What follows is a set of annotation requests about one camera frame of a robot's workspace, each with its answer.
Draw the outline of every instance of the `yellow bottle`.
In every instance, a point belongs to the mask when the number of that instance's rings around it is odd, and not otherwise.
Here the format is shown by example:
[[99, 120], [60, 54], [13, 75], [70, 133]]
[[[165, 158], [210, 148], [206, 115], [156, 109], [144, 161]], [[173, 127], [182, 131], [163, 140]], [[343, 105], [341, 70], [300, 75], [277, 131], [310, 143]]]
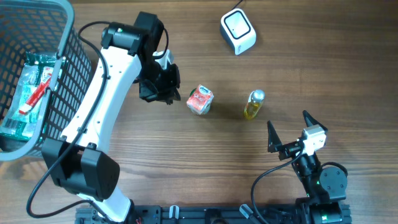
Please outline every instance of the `yellow bottle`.
[[262, 90], [254, 90], [251, 92], [248, 103], [244, 108], [244, 117], [246, 119], [253, 119], [256, 117], [257, 112], [260, 110], [265, 98], [266, 94]]

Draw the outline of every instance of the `blue-white cube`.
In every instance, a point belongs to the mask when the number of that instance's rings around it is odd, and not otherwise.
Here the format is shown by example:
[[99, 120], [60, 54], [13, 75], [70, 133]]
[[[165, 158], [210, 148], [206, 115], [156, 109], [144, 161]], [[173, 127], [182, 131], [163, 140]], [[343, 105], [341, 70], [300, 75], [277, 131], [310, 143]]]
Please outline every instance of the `blue-white cube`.
[[256, 31], [242, 9], [234, 9], [221, 18], [220, 32], [239, 55], [256, 43]]

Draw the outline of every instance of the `basket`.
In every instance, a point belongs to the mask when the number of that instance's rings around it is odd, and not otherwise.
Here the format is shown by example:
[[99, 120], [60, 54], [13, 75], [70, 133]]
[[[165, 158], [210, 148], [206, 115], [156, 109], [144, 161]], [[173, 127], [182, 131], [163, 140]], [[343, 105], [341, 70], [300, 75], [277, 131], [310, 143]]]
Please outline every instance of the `basket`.
[[52, 76], [45, 91], [32, 138], [17, 142], [0, 136], [0, 161], [25, 155], [42, 157], [43, 141], [58, 139], [79, 108], [93, 72], [73, 28], [74, 17], [66, 0], [0, 1], [0, 124], [11, 106], [26, 51], [54, 52], [53, 73], [62, 69], [62, 75]]

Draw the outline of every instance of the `table top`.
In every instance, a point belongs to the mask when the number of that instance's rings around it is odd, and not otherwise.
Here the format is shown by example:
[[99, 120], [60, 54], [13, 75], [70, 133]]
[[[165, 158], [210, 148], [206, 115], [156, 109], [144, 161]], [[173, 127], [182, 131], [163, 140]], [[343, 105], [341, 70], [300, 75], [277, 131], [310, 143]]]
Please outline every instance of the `table top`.
[[[83, 2], [73, 3], [76, 29], [98, 20], [133, 24], [139, 11], [157, 14], [180, 69], [181, 101], [146, 103], [133, 85], [113, 128], [109, 155], [121, 166], [120, 188], [136, 205], [250, 203], [254, 179], [281, 164], [267, 153], [267, 121], [282, 142], [291, 142], [301, 135], [307, 110], [330, 130], [319, 160], [349, 171], [345, 203], [354, 223], [396, 223], [397, 1], [247, 0], [240, 7], [257, 40], [240, 56], [220, 34], [220, 19], [234, 1]], [[100, 46], [103, 27], [83, 36]], [[159, 50], [164, 45], [163, 36]], [[185, 104], [199, 84], [215, 95], [204, 116]], [[255, 89], [267, 97], [257, 118], [247, 121], [243, 108]], [[43, 220], [27, 216], [26, 200], [46, 170], [40, 159], [0, 162], [0, 223], [74, 221], [74, 209]], [[258, 203], [304, 196], [291, 167], [256, 190]], [[50, 212], [78, 199], [47, 180], [33, 209]]]

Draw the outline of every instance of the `red and white package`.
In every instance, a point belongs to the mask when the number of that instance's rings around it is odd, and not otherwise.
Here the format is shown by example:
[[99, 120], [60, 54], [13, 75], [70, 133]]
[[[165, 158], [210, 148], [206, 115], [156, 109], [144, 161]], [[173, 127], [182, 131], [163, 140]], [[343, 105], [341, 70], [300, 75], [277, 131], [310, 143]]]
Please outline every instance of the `red and white package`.
[[53, 68], [44, 67], [42, 78], [37, 89], [33, 92], [32, 96], [26, 101], [26, 103], [19, 108], [19, 113], [27, 115], [28, 112], [36, 105], [36, 103], [44, 95], [45, 89], [50, 85]]
[[209, 89], [203, 85], [198, 85], [196, 90], [189, 97], [187, 106], [196, 114], [206, 114], [210, 109], [213, 98], [214, 95]]

